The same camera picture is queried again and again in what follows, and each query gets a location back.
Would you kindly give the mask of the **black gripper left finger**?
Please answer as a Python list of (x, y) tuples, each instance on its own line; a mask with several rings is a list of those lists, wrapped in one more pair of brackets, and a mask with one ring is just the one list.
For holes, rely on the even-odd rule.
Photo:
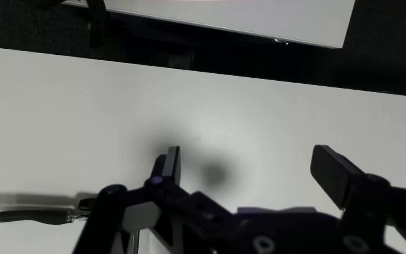
[(180, 148), (169, 146), (166, 153), (161, 153), (154, 163), (152, 171), (146, 179), (148, 184), (161, 183), (179, 184), (180, 181)]

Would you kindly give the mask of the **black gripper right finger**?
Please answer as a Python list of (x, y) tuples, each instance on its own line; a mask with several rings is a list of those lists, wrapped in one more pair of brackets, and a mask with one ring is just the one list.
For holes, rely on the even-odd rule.
[(328, 145), (313, 146), (310, 173), (338, 208), (347, 208), (359, 193), (390, 187), (385, 177), (361, 170)]

